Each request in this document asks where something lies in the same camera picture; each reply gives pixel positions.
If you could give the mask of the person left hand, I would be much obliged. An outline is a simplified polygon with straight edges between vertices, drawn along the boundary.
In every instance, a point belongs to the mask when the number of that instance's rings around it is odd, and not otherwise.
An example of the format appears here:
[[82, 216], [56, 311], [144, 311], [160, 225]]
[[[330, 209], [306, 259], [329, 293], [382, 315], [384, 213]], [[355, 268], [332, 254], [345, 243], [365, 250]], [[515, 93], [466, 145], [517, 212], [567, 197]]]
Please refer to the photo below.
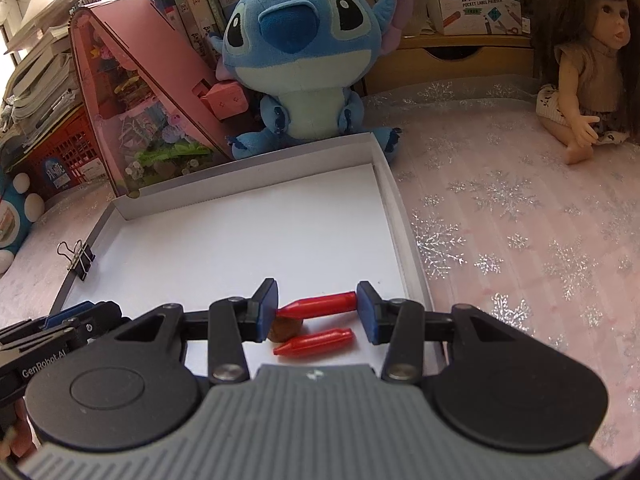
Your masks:
[[14, 423], [10, 426], [9, 434], [1, 440], [1, 459], [4, 462], [10, 458], [21, 460], [37, 451], [24, 400], [16, 400], [12, 411]]

